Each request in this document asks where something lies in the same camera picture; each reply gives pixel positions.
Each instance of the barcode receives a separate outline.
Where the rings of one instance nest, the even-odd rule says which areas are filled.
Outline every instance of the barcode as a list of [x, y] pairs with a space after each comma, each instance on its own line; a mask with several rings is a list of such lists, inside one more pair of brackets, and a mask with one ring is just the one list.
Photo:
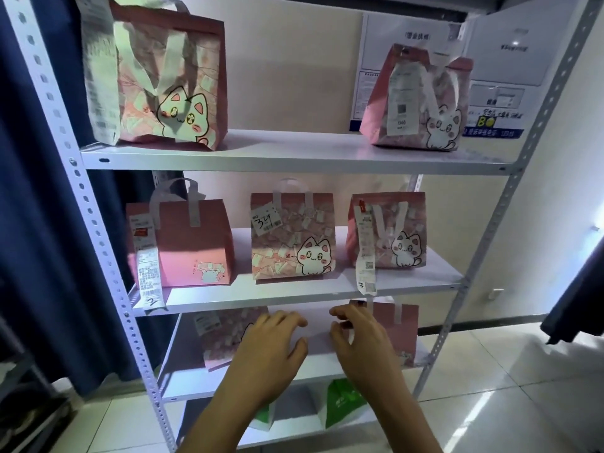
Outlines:
[[147, 289], [145, 291], [141, 291], [141, 298], [148, 299], [149, 297], [159, 297], [161, 295], [161, 289]]

